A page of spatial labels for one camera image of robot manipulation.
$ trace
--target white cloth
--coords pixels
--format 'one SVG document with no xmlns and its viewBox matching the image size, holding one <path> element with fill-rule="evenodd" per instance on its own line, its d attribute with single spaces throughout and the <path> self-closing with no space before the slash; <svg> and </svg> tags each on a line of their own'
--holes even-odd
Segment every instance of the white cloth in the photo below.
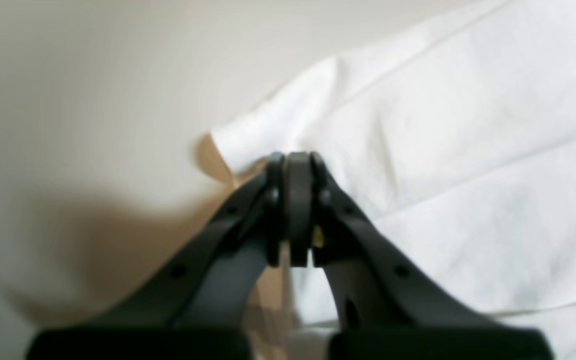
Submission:
<svg viewBox="0 0 576 360">
<path fill-rule="evenodd" d="M 378 230 L 479 312 L 576 303 L 576 0 L 471 3 L 315 64 L 212 137 L 235 174 L 320 152 Z M 322 272 L 294 275 L 302 321 L 333 319 Z"/>
<path fill-rule="evenodd" d="M 557 309 L 519 312 L 495 316 L 510 326 L 538 328 L 549 339 L 557 360 L 576 360 L 576 303 Z M 337 330 L 311 326 L 295 332 L 288 353 L 295 360 L 323 360 L 330 337 Z"/>
</svg>

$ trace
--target white bedsheet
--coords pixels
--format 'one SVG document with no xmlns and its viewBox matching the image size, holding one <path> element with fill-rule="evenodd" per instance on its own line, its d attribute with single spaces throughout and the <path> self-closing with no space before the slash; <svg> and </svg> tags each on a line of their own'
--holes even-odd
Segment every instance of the white bedsheet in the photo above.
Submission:
<svg viewBox="0 0 576 360">
<path fill-rule="evenodd" d="M 272 151 L 322 153 L 451 294 L 576 360 L 576 0 L 437 16 L 315 64 L 212 137 L 236 174 Z M 334 319 L 323 273 L 293 274 L 302 322 Z"/>
</svg>

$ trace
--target beige wall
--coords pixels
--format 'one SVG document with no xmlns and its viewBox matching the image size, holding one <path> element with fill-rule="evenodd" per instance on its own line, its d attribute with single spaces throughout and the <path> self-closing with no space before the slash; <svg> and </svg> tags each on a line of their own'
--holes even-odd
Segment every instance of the beige wall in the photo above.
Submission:
<svg viewBox="0 0 576 360">
<path fill-rule="evenodd" d="M 0 360 L 107 308 L 201 227 L 230 189 L 211 126 L 463 2 L 0 0 Z"/>
</svg>

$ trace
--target wrinkled fabric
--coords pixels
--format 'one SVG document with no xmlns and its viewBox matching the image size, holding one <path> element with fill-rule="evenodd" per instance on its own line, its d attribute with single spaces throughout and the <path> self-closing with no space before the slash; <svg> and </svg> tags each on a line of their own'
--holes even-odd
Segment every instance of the wrinkled fabric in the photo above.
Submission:
<svg viewBox="0 0 576 360">
<path fill-rule="evenodd" d="M 378 230 L 478 312 L 576 304 L 576 0 L 471 3 L 314 64 L 212 137 L 234 174 L 321 153 Z M 302 322 L 334 319 L 323 272 L 293 276 Z"/>
</svg>

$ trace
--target black plastic part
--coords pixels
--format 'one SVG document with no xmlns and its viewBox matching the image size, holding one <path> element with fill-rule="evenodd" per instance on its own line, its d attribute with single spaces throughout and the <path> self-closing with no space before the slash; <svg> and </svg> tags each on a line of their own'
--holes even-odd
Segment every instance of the black plastic part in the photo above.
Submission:
<svg viewBox="0 0 576 360">
<path fill-rule="evenodd" d="M 286 166 L 287 235 L 290 265 L 306 267 L 313 245 L 313 168 L 306 152 L 288 155 Z"/>
<path fill-rule="evenodd" d="M 251 360 L 238 330 L 97 329 L 42 333 L 28 360 Z"/>
<path fill-rule="evenodd" d="M 315 224 L 324 239 L 312 248 Z M 315 152 L 273 153 L 133 296 L 92 321 L 41 333 L 27 358 L 250 359 L 240 322 L 262 271 L 279 264 L 284 237 L 292 266 L 306 266 L 312 250 L 330 282 L 343 328 L 330 343 L 333 360 L 553 358 L 538 331 L 495 323 L 425 276 Z"/>
<path fill-rule="evenodd" d="M 316 153 L 312 166 L 316 176 L 325 174 L 315 179 L 315 198 L 326 200 L 315 202 L 326 245 L 313 257 L 326 272 L 343 326 L 352 305 L 362 326 L 500 327 L 461 305 L 382 237 Z"/>
<path fill-rule="evenodd" d="M 551 360 L 535 330 L 383 328 L 346 330 L 329 343 L 330 360 Z"/>
<path fill-rule="evenodd" d="M 274 152 L 268 157 L 265 166 L 266 174 L 266 201 L 263 202 L 263 211 L 267 215 L 267 227 L 269 228 L 267 239 L 267 260 L 271 267 L 279 266 L 281 240 L 286 235 L 284 224 L 285 196 L 284 196 L 284 155 Z"/>
</svg>

